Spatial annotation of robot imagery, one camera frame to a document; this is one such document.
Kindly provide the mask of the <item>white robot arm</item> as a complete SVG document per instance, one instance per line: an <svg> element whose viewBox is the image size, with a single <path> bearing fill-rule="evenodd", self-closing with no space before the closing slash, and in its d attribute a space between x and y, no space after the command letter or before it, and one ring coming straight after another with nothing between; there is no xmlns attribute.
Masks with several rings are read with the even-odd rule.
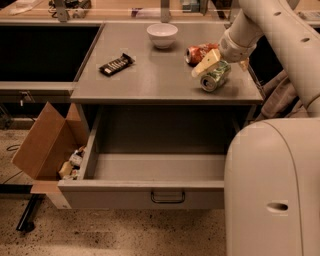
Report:
<svg viewBox="0 0 320 256"><path fill-rule="evenodd" d="M320 256L320 36L299 0L238 0L219 41L238 62L266 37L308 115L255 122L232 140L225 162L227 256Z"/></svg>

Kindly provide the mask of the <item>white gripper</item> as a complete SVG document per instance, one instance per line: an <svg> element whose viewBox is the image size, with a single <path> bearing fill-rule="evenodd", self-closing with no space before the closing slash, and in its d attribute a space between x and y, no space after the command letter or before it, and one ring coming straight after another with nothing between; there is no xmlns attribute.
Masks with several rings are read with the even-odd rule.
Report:
<svg viewBox="0 0 320 256"><path fill-rule="evenodd" d="M230 36L230 30L227 29L218 42L218 49L211 49L192 70L191 75L193 77L200 76L205 71L215 67L221 58L228 63L239 62L240 68L246 71L249 67L248 57L255 48L256 45L240 46L235 43Z"/></svg>

